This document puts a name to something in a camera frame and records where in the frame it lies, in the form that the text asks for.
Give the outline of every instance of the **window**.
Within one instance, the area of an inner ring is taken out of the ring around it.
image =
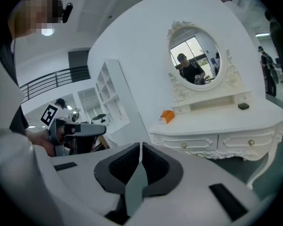
[[[190,50],[194,54],[194,57],[204,54],[201,45],[198,43],[195,37],[187,40],[186,43],[188,44]]]
[[[208,58],[196,37],[190,38],[171,49],[171,59],[174,66],[180,64],[177,60],[177,56],[181,53],[186,55],[188,60],[195,58],[197,63],[205,71],[206,75],[210,76],[210,78],[214,77],[213,73],[211,72],[211,65],[208,61]]]
[[[202,56],[206,58],[201,45],[199,44],[198,40],[195,37],[188,39],[187,41],[171,49],[171,59],[174,66],[179,65],[179,62],[177,61],[177,56],[181,53],[186,55],[188,60],[198,56]]]

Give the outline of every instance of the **orange object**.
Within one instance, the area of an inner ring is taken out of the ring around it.
[[[168,124],[173,118],[175,117],[174,111],[164,111],[160,116],[160,123],[161,124]]]

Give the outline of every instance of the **black strap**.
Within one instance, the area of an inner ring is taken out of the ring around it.
[[[55,168],[56,171],[61,171],[61,170],[65,170],[65,169],[68,169],[68,168],[73,168],[75,166],[77,166],[76,163],[68,162],[68,163],[56,165],[56,166],[53,166],[53,167]]]
[[[209,188],[232,221],[239,219],[248,212],[223,184],[214,184]]]

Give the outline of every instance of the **white wall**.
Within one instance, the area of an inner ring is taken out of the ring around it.
[[[23,114],[27,114],[30,111],[38,108],[39,106],[45,103],[48,103],[50,101],[56,100],[57,98],[61,98],[66,95],[76,93],[81,90],[89,89],[94,86],[95,86],[94,80],[89,79],[89,80],[84,80],[84,81],[78,81],[75,83],[70,83],[67,85],[57,87],[55,89],[48,90],[22,103],[21,107],[23,110]]]
[[[143,0],[117,18],[89,52],[91,77],[97,78],[105,59],[118,59],[148,129],[173,102],[167,66],[172,63],[166,47],[168,30],[173,21],[190,21],[208,28],[216,40],[223,41],[246,87],[264,97],[257,52],[231,10],[220,0],[171,1],[174,0]]]
[[[273,41],[271,39],[261,39],[259,41],[264,51],[268,53],[271,56],[271,58],[273,58],[273,61],[275,63],[275,59],[278,58],[279,56],[277,55]]]
[[[246,32],[248,33],[252,43],[253,43],[253,46],[254,46],[254,51],[257,52],[257,56],[258,56],[258,60],[261,61],[261,53],[258,52],[258,47],[261,46],[261,43],[259,41],[259,39],[256,37],[256,33],[254,31],[254,29],[248,25],[243,25]]]
[[[67,52],[31,59],[23,64],[16,65],[18,84],[21,87],[43,75],[63,69],[69,69]]]

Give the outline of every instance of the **ornate mirror frame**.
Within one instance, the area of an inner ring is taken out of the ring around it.
[[[198,29],[205,34],[207,34],[212,41],[215,43],[219,55],[220,55],[220,69],[218,76],[209,84],[206,85],[195,85],[184,78],[176,71],[173,62],[170,58],[169,45],[174,37],[174,34],[181,29],[191,28]],[[242,85],[241,77],[232,63],[232,57],[230,56],[230,51],[226,49],[224,43],[220,39],[216,39],[214,34],[207,28],[203,28],[193,24],[192,22],[186,21],[174,21],[171,29],[168,30],[166,36],[166,64],[169,70],[169,78],[172,81],[174,87],[174,105],[188,105],[201,101],[211,100],[215,98],[221,98],[226,96],[233,96],[235,94],[241,94],[247,92],[245,87]]]

